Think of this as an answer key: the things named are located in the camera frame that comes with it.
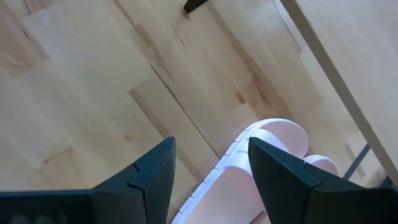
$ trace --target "light wood plank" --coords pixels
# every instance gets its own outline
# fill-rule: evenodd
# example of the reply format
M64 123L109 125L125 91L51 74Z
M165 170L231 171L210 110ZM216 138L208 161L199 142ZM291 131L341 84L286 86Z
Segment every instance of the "light wood plank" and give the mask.
M87 18L80 22L75 15ZM102 24L92 27L91 23L98 20ZM156 74L117 25L104 2L55 2L26 17L24 24L44 43L51 58L37 72L24 76L30 78L27 83L33 89L33 100L73 148L57 154L55 162L43 165L47 171L42 172L49 182L55 182L56 177L65 173L72 175L71 183L56 187L92 187L163 139L129 96L129 90ZM76 161L75 154L81 159ZM76 164L78 169L63 166L52 169L58 160L64 166ZM102 174L82 182L79 172L89 173L90 167ZM197 184L198 180L177 159L173 206L180 207Z
M96 169L72 147L43 164L37 173L52 190L87 189L107 179L103 169Z
M35 85L43 80L34 73L13 78L5 70L0 69L0 73L0 133L26 161L38 168L70 144L35 103L29 82Z
M38 65L47 54L8 8L0 1L0 65L13 74Z
M392 181L398 182L396 1L282 0Z
M218 158L160 78L150 77L130 95L163 138L175 136L177 157L199 182L203 181Z
M380 164L373 150L365 156L349 181L367 188L380 187L387 173Z
M18 18L23 19L26 16L49 7L52 0L3 0L12 13Z
M0 148L0 190L49 189L36 170L12 148L2 135L0 135Z
M262 71L243 60L248 55L231 46L210 11L200 7L187 19L180 13L183 3L117 0L113 6L151 66L221 157L245 126L289 112L266 77L258 74Z
M366 141L297 28L286 24L291 18L286 18L289 15L281 13L280 7L271 0L207 4L220 26L228 26L253 60L267 71L264 75L287 103L293 119L307 132L309 153L332 158L343 176Z
M297 29L292 18L289 16L289 13L286 11L284 5L281 3L280 0L274 0L274 2L281 18L284 20L286 26L289 28L289 31L296 40L297 44L300 46L301 49L306 48L308 46L306 41L304 40L300 31Z

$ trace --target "white slide sandal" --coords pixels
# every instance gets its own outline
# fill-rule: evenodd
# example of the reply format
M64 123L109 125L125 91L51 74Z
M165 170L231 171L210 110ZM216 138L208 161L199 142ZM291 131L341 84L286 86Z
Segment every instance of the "white slide sandal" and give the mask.
M336 164L326 156L321 156L321 155L307 156L306 158L304 158L304 161L311 165L314 165L319 169L323 169L326 172L338 175Z
M293 121L274 118L253 123L235 139L215 168L182 205L173 224L251 223L264 213L249 164L250 137L258 137L301 159L309 146L307 134Z

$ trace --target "metal bar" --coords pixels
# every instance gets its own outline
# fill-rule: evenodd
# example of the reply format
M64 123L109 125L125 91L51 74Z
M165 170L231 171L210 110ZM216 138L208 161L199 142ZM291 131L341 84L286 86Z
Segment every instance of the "metal bar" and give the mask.
M187 15L205 2L207 2L207 0L188 0L184 5L183 13Z
M380 187L393 187L390 177L386 177Z
M362 151L359 153L359 155L356 157L354 162L351 164L349 169L347 170L343 179L348 180L354 174L355 170L358 168L359 164L362 162L362 160L365 158L366 154L370 150L371 150L371 147L369 146L369 144L366 144L365 147L363 147Z

